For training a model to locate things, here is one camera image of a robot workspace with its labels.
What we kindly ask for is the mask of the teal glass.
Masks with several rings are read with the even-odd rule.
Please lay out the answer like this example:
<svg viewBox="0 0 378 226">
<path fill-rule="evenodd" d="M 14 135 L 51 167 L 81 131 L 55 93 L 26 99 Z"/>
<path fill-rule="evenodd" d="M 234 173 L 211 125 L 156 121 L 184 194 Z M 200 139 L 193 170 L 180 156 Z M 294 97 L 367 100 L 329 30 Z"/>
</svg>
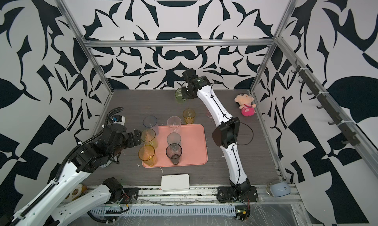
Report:
<svg viewBox="0 0 378 226">
<path fill-rule="evenodd" d="M 171 144 L 178 144 L 180 145 L 181 144 L 181 136 L 179 133 L 170 133 L 168 136 L 167 136 L 167 143 L 168 145 L 171 145 Z"/>
</svg>

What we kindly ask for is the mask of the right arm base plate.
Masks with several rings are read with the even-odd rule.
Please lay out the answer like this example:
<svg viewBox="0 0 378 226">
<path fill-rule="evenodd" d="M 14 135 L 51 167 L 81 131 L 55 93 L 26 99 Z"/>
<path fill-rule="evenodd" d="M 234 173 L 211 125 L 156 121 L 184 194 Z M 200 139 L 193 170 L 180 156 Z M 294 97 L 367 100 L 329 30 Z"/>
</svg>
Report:
<svg viewBox="0 0 378 226">
<path fill-rule="evenodd" d="M 241 196 L 237 195 L 232 187 L 217 187 L 217 200 L 220 203 L 236 202 L 241 201 L 243 203 L 257 202 L 258 193 L 254 186 L 251 186 L 248 191 L 243 193 Z"/>
</svg>

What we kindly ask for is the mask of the yellow-green glass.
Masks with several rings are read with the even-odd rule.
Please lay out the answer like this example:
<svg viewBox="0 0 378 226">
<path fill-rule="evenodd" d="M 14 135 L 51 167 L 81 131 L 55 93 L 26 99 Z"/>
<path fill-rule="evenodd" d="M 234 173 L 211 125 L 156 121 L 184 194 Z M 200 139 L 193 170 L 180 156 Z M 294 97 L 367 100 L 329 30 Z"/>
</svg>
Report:
<svg viewBox="0 0 378 226">
<path fill-rule="evenodd" d="M 150 145 L 154 149 L 157 149 L 158 142 L 156 132 L 153 129 L 145 129 L 141 133 L 141 140 L 145 145 Z"/>
</svg>

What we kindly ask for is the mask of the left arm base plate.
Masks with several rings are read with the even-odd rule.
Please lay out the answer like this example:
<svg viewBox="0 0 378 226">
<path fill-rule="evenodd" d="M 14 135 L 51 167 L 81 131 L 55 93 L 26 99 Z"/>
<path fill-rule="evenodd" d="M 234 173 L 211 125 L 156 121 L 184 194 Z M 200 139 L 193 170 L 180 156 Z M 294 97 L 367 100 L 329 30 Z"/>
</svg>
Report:
<svg viewBox="0 0 378 226">
<path fill-rule="evenodd" d="M 139 188 L 138 187 L 126 187 L 123 188 L 122 194 L 118 200 L 121 204 L 130 204 L 133 201 L 138 199 L 139 195 Z"/>
</svg>

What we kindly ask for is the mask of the dark grey glass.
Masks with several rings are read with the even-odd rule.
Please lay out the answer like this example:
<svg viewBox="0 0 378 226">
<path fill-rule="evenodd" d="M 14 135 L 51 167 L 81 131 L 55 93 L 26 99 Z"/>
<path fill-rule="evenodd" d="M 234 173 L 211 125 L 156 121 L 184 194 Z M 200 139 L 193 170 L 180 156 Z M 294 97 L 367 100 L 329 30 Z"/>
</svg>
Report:
<svg viewBox="0 0 378 226">
<path fill-rule="evenodd" d="M 177 143 L 169 144 L 165 151 L 166 156 L 174 165 L 179 164 L 180 158 L 182 156 L 182 152 L 183 150 L 182 150 L 181 145 Z"/>
</svg>

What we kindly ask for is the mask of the amber tall glass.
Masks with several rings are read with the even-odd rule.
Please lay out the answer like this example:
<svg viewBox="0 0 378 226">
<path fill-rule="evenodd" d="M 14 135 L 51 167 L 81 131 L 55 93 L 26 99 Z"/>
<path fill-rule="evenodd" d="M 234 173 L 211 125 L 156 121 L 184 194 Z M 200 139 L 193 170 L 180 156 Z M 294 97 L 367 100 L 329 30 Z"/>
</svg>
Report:
<svg viewBox="0 0 378 226">
<path fill-rule="evenodd" d="M 153 167 L 156 162 L 156 151 L 151 145 L 145 145 L 138 151 L 139 159 L 146 165 Z"/>
</svg>

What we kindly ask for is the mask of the clear tall glass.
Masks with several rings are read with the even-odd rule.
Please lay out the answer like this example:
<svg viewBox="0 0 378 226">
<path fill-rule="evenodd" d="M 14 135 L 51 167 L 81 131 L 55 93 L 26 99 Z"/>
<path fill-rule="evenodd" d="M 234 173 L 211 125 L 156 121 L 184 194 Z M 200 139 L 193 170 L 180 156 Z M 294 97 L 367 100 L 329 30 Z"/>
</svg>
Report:
<svg viewBox="0 0 378 226">
<path fill-rule="evenodd" d="M 167 120 L 167 126 L 170 128 L 173 133 L 180 133 L 182 121 L 178 116 L 171 116 Z"/>
</svg>

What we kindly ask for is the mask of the pink tray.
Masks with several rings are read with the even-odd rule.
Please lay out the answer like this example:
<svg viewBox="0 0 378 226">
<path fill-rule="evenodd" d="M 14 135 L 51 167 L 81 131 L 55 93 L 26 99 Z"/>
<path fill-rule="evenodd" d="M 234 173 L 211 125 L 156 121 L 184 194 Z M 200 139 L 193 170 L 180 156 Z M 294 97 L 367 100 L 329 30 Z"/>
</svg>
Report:
<svg viewBox="0 0 378 226">
<path fill-rule="evenodd" d="M 167 137 L 171 133 L 168 126 L 159 127 L 157 136 L 158 147 L 156 150 L 155 164 L 153 168 L 174 167 L 175 165 L 166 156 L 168 147 Z M 182 125 L 180 127 L 181 147 L 183 153 L 177 166 L 204 165 L 208 161 L 207 144 L 204 127 L 201 124 Z"/>
</svg>

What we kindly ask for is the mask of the blue-purple glass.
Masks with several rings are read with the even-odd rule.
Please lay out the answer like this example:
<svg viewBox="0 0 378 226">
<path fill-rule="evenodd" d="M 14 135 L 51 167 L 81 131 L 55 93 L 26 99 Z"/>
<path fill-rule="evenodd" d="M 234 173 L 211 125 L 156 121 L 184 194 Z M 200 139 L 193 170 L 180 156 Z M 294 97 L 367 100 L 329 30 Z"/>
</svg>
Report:
<svg viewBox="0 0 378 226">
<path fill-rule="evenodd" d="M 158 127 L 158 119 L 153 116 L 149 115 L 143 119 L 143 126 L 146 129 L 153 129 L 156 133 L 156 135 L 159 134 L 159 127 Z"/>
</svg>

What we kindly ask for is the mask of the green small glass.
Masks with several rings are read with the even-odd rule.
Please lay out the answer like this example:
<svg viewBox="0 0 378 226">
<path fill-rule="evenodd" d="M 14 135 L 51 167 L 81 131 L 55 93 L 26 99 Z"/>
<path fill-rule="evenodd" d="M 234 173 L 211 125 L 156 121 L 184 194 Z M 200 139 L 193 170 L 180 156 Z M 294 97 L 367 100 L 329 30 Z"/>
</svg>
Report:
<svg viewBox="0 0 378 226">
<path fill-rule="evenodd" d="M 183 95 L 182 95 L 182 88 L 178 88 L 176 89 L 175 91 L 175 99 L 176 99 L 176 102 L 179 103 L 179 104 L 183 104 L 186 100 L 183 98 Z"/>
</svg>

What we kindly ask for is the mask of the pink glass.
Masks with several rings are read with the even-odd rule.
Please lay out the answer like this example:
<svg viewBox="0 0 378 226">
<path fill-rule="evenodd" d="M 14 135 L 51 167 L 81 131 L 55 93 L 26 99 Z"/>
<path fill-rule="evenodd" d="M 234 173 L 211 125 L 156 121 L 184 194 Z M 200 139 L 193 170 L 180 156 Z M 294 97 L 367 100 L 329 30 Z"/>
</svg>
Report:
<svg viewBox="0 0 378 226">
<path fill-rule="evenodd" d="M 206 115 L 207 115 L 208 118 L 213 118 L 209 110 L 207 110 Z"/>
</svg>

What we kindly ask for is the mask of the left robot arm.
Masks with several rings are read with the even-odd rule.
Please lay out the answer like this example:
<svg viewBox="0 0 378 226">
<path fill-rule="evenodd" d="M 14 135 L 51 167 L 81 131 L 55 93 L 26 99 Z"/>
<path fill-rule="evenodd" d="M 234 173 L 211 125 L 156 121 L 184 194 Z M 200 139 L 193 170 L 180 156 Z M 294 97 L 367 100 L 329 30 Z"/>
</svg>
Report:
<svg viewBox="0 0 378 226">
<path fill-rule="evenodd" d="M 122 124 L 104 125 L 99 133 L 79 143 L 64 158 L 55 177 L 33 200 L 11 217 L 2 215 L 1 225 L 63 226 L 100 204 L 120 200 L 123 187 L 111 177 L 92 193 L 59 209 L 66 196 L 99 167 L 118 163 L 123 149 L 141 145 L 141 133 L 140 130 L 129 133 Z"/>
</svg>

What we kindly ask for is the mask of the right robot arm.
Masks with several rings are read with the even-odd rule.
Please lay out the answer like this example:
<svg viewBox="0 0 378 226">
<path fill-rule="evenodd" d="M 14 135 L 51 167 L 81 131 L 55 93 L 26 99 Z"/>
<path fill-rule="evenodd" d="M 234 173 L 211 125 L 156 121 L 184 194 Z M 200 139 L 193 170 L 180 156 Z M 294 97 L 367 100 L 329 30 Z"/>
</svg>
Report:
<svg viewBox="0 0 378 226">
<path fill-rule="evenodd" d="M 237 137 L 241 122 L 221 104 L 213 90 L 213 84 L 205 76 L 200 77 L 196 70 L 187 69 L 183 72 L 183 78 L 187 85 L 181 88 L 182 97 L 185 100 L 199 98 L 215 122 L 216 128 L 212 138 L 224 154 L 229 171 L 231 195 L 239 199 L 251 189 L 238 153 Z"/>
</svg>

